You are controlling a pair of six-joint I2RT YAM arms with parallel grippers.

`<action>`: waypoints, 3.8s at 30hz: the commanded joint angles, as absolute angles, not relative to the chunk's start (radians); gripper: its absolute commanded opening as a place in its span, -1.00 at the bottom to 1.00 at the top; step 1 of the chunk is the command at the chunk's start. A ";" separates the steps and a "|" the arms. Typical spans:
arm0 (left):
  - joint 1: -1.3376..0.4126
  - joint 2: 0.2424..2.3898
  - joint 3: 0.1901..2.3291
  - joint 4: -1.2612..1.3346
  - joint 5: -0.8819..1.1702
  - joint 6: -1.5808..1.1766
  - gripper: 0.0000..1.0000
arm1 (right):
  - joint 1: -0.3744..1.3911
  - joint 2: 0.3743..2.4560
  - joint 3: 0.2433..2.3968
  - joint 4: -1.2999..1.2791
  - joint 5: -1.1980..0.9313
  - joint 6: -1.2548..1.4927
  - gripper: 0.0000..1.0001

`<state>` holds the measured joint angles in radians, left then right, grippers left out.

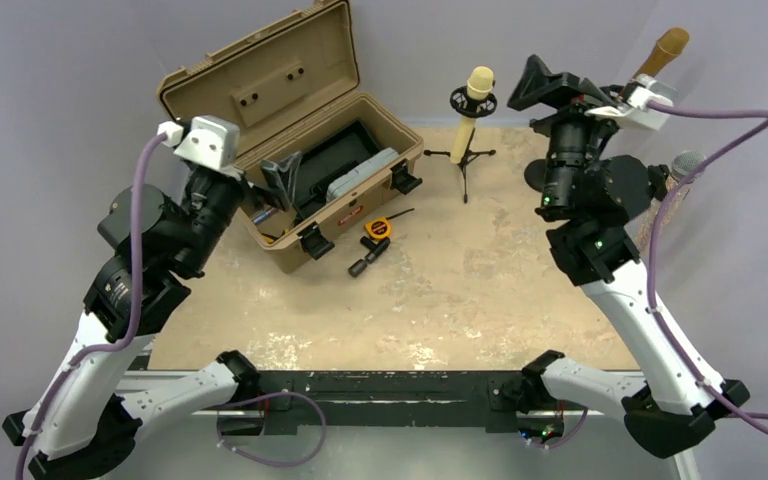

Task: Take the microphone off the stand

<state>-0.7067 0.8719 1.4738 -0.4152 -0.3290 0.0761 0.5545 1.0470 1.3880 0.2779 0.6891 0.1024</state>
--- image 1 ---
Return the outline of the cream microphone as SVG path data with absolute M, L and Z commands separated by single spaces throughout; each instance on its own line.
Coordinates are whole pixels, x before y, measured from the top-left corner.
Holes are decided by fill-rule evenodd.
M 495 111 L 494 86 L 494 72 L 489 67 L 478 66 L 473 69 L 466 84 L 452 92 L 450 105 L 461 116 L 450 151 L 453 164 L 458 164 L 465 155 L 477 119 Z

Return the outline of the black tripod microphone stand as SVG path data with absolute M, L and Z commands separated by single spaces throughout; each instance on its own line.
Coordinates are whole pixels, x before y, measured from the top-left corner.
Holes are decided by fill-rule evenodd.
M 469 202 L 467 168 L 481 156 L 494 156 L 497 151 L 473 150 L 472 141 L 475 137 L 476 124 L 479 119 L 493 114 L 497 108 L 497 99 L 492 93 L 495 81 L 490 84 L 489 90 L 479 90 L 470 85 L 460 86 L 449 95 L 450 107 L 461 116 L 461 121 L 456 129 L 455 139 L 450 150 L 429 150 L 423 152 L 424 156 L 446 156 L 460 171 L 463 183 L 463 203 Z

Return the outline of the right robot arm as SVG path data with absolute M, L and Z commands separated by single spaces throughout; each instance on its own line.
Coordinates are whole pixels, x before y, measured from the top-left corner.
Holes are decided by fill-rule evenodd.
M 626 96 L 592 81 L 554 73 L 531 55 L 508 106 L 537 104 L 551 115 L 531 122 L 549 141 L 537 214 L 558 269 L 606 316 L 641 369 L 626 377 L 581 365 L 549 350 L 527 364 L 519 386 L 501 393 L 522 412 L 566 401 L 614 418 L 649 454 L 666 459 L 698 445 L 731 406 L 749 398 L 738 380 L 722 377 L 694 349 L 648 285 L 648 272 L 626 225 L 650 206 L 666 174 L 641 160 L 606 158 L 608 140 L 626 125 L 658 129 L 649 110 L 665 101 L 658 82 L 640 75 Z

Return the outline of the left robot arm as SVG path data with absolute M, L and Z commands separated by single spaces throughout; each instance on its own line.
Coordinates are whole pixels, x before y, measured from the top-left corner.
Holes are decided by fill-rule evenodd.
M 198 410 L 265 403 L 260 374 L 242 353 L 219 354 L 170 385 L 121 394 L 118 385 L 145 346 L 189 296 L 250 188 L 242 173 L 192 166 L 175 201 L 145 182 L 111 203 L 98 231 L 113 248 L 83 300 L 75 336 L 40 400 L 8 415 L 20 450 L 15 477 L 94 479 L 120 465 L 155 431 Z

